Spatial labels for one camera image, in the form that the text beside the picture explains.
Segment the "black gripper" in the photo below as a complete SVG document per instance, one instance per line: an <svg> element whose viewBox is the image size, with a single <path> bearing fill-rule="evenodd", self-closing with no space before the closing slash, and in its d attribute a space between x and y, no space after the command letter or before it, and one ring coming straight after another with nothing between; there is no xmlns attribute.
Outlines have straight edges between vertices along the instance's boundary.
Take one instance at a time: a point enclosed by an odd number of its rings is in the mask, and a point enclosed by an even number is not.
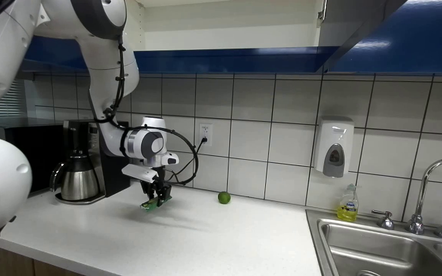
<svg viewBox="0 0 442 276"><path fill-rule="evenodd" d="M163 206L172 198L172 187L165 181L155 181L152 184L142 183L142 189L148 195L148 203L152 203L155 198L159 198L159 204Z"/></svg>

